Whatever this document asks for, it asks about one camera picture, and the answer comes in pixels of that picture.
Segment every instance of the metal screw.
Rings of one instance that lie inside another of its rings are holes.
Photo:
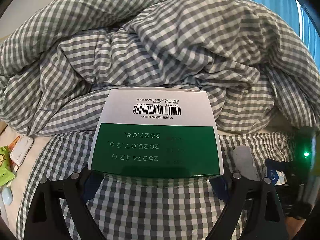
[[[76,173],[76,172],[72,173],[70,177],[71,177],[71,179],[78,179],[79,178],[79,173]]]
[[[48,180],[48,179],[47,179],[46,177],[43,177],[43,178],[40,180],[40,183],[41,183],[41,184],[44,184],[44,183],[47,182],[47,180]]]
[[[235,179],[240,179],[240,178],[241,178],[241,174],[238,173],[238,172],[235,172],[234,174],[232,174],[232,176],[233,176]]]
[[[264,181],[265,183],[267,183],[267,184],[270,184],[270,183],[271,183],[271,179],[269,179],[269,178],[264,178],[263,181]]]

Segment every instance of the checkered blanket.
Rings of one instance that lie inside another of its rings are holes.
[[[68,132],[33,168],[20,238],[38,178],[62,179],[86,162],[89,131],[112,88],[206,91],[220,130],[253,133],[277,111],[295,127],[319,127],[320,76],[310,53],[278,15],[248,0],[54,0],[4,41],[0,56],[0,119],[28,135]],[[273,136],[265,136],[268,146],[252,141],[257,158],[289,157]],[[105,180],[100,190],[89,206],[108,239],[201,239],[221,206],[206,184],[152,189]]]

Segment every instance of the light blue soap bar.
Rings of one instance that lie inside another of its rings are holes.
[[[8,187],[4,187],[1,192],[3,203],[5,205],[10,205],[13,200],[12,192]]]

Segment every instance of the blue curtain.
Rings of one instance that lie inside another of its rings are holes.
[[[297,33],[320,67],[320,38],[304,9],[296,0],[252,0],[262,3],[282,19]]]

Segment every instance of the green plastic bag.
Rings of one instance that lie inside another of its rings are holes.
[[[0,186],[14,178],[15,175],[10,170],[8,147],[0,147]]]

